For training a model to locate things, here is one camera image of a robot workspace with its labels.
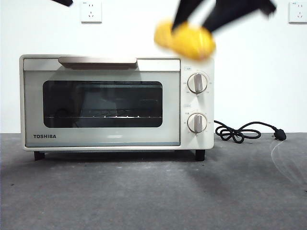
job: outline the glass window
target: glass window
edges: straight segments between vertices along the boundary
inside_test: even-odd
[[[162,84],[157,81],[49,80],[43,103],[49,128],[162,124]]]

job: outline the power cord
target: power cord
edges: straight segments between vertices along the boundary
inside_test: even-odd
[[[243,125],[239,129],[231,128],[231,127],[229,127],[229,126],[227,126],[227,125],[225,125],[225,124],[223,124],[222,122],[219,122],[219,121],[214,121],[214,122],[220,124],[220,126],[218,126],[215,129],[215,133],[218,136],[220,136],[222,140],[227,141],[230,138],[232,138],[234,140],[234,142],[238,143],[238,144],[241,144],[244,141],[244,139],[258,139],[258,138],[261,137],[261,133],[258,130],[244,129],[247,126],[250,126],[250,125],[253,125],[253,124],[264,125],[264,126],[272,128],[274,130],[275,139],[277,139],[277,140],[286,140],[286,138],[287,138],[286,134],[284,133],[284,131],[282,129],[278,129],[274,126],[271,126],[269,124],[266,124],[266,123],[263,123],[263,122],[260,122],[260,121],[254,121],[254,122],[247,123],[246,125]],[[243,134],[243,132],[252,132],[252,133],[256,133],[257,135],[256,136],[248,136],[248,135]]]

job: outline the oven door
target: oven door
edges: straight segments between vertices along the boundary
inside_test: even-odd
[[[178,59],[63,65],[25,61],[26,147],[180,145]]]

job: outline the yellow object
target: yellow object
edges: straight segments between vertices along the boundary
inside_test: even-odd
[[[170,21],[157,26],[154,41],[158,45],[194,60],[204,60],[214,52],[215,42],[205,28],[193,28],[188,23],[183,23],[172,32],[172,26]]]

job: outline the control knob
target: control knob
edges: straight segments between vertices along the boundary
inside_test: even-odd
[[[192,114],[188,118],[188,127],[193,133],[201,133],[207,126],[207,119],[202,114]]]
[[[201,93],[207,88],[207,79],[201,73],[195,73],[188,79],[188,88],[193,93]]]

